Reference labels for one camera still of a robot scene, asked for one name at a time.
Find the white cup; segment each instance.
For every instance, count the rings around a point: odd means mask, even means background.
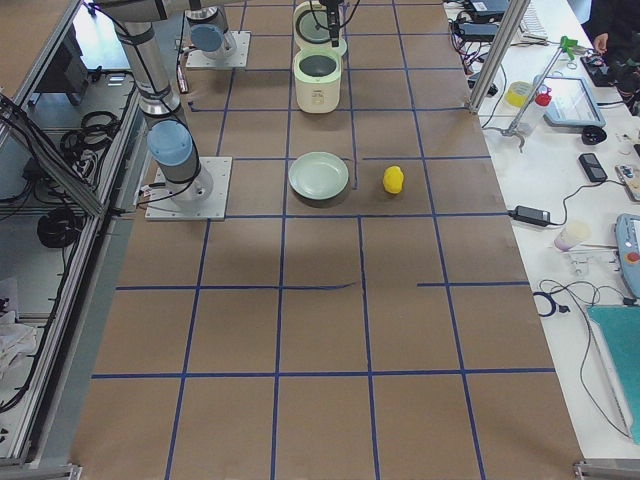
[[[553,244],[563,252],[584,242],[591,236],[589,225],[578,220],[567,222],[562,231],[558,234]]]

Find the green cutting mat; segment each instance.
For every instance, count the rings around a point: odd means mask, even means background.
[[[633,415],[631,436],[640,443],[640,308],[594,306],[588,311],[607,341]]]

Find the person's hand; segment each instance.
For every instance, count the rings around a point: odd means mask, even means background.
[[[593,48],[596,49],[596,52],[599,54],[603,54],[607,51],[607,41],[609,40],[608,33],[601,33],[596,38],[593,39]]]

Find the yellow lemon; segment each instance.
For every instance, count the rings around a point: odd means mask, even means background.
[[[404,173],[400,170],[400,167],[394,165],[384,171],[382,177],[382,186],[385,191],[394,195],[402,191],[402,183],[404,182]]]

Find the round plate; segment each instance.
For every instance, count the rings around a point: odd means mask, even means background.
[[[305,153],[289,168],[291,188],[311,200],[335,197],[344,190],[348,181],[347,166],[340,157],[331,153]]]

